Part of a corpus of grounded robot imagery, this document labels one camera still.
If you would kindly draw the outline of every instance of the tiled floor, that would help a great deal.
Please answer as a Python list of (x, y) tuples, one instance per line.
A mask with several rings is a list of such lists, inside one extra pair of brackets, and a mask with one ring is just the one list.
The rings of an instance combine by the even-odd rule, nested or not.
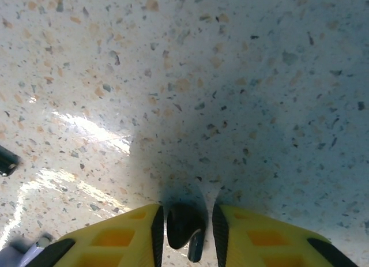
[[(369, 266), (369, 0), (0, 0), (0, 247), (215, 198)], [(192, 266), (166, 249), (163, 265)], [(216, 266), (211, 237), (199, 266)]]

